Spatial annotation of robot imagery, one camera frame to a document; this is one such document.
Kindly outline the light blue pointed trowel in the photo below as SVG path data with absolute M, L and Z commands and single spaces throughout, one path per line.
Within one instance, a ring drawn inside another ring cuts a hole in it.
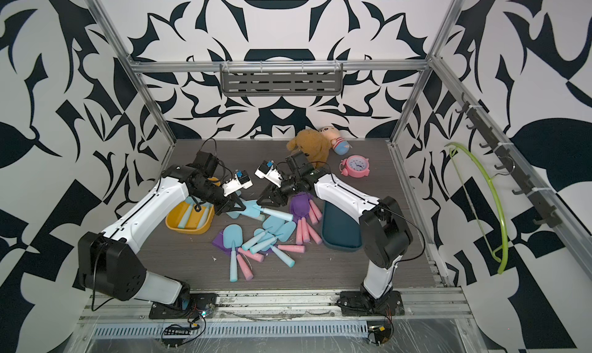
M 237 219 L 240 215 L 243 215 L 245 217 L 257 219 L 266 214 L 268 216 L 276 217 L 285 221 L 292 221 L 294 219 L 294 216 L 290 213 L 259 206 L 256 200 L 241 200 L 240 202 L 244 205 L 245 209 L 242 210 L 240 206 L 236 205 L 235 208 L 237 211 L 231 211 L 227 213 L 230 218 Z

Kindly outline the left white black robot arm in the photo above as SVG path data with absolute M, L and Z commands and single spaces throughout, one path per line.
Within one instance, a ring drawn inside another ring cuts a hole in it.
M 188 284 L 148 271 L 137 254 L 169 212 L 187 198 L 219 208 L 230 203 L 223 187 L 211 179 L 221 164 L 214 154 L 198 152 L 192 163 L 170 166 L 149 193 L 115 223 L 98 234 L 83 235 L 77 245 L 81 285 L 119 301 L 137 299 L 177 311 L 189 309 Z

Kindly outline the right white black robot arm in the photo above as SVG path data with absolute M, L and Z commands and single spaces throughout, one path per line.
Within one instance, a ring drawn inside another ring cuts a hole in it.
M 299 193 L 310 193 L 349 215 L 360 227 L 369 259 L 361 292 L 371 301 L 385 298 L 393 289 L 393 275 L 413 242 L 412 231 L 395 199 L 379 199 L 342 182 L 322 163 L 317 168 L 303 152 L 285 159 L 289 173 L 272 161 L 263 161 L 256 177 L 269 184 L 257 200 L 260 206 L 281 207 Z

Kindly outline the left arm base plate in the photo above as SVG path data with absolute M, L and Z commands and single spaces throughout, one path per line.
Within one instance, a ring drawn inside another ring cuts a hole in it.
M 198 316 L 207 317 L 216 308 L 217 297 L 216 293 L 190 293 L 181 295 L 173 305 L 152 303 L 149 319 L 189 318 L 192 321 Z

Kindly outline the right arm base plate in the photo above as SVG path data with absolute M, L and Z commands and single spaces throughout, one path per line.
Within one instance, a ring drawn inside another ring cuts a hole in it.
M 399 291 L 388 291 L 384 296 L 375 299 L 366 290 L 342 291 L 336 305 L 343 316 L 386 316 L 399 317 L 405 315 L 405 307 Z

